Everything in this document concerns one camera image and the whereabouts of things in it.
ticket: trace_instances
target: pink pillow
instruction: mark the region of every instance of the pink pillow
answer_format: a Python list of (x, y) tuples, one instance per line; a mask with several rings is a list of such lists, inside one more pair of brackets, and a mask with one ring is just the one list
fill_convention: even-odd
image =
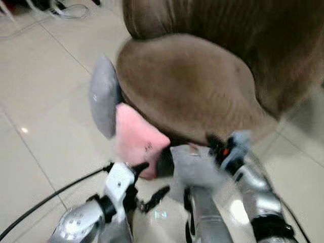
[(146, 179), (156, 178), (156, 161), (169, 146), (169, 138), (148, 123), (136, 110), (121, 103), (116, 107), (117, 154), (131, 166), (150, 164), (141, 173)]

